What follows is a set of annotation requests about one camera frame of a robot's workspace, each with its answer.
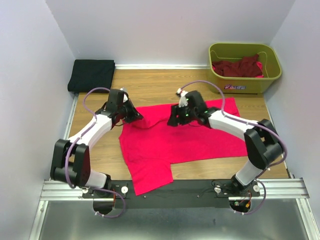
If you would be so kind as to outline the pink t shirt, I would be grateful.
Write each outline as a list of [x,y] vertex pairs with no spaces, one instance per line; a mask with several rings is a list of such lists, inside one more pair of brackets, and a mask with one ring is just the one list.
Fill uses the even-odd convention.
[[172,183],[172,164],[247,155],[244,141],[227,132],[196,124],[169,126],[171,104],[137,110],[143,118],[125,124],[119,136],[137,196]]

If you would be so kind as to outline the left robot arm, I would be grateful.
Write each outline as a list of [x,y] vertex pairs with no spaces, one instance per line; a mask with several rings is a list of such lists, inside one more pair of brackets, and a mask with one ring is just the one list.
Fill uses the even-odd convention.
[[108,89],[108,99],[97,111],[87,109],[92,114],[90,122],[68,139],[59,139],[53,150],[50,178],[67,183],[71,188],[93,188],[101,198],[107,197],[112,189],[111,176],[91,169],[90,152],[94,145],[120,121],[129,124],[143,119],[134,107],[124,88]]

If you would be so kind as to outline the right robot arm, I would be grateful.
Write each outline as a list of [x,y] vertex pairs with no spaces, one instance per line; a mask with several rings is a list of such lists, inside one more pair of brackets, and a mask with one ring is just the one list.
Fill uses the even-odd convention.
[[208,107],[196,90],[180,88],[176,94],[179,102],[171,106],[167,125],[177,127],[196,121],[244,141],[248,160],[230,180],[230,191],[234,195],[243,195],[255,179],[276,165],[279,156],[287,156],[287,147],[269,120],[248,120],[225,112],[223,106]]

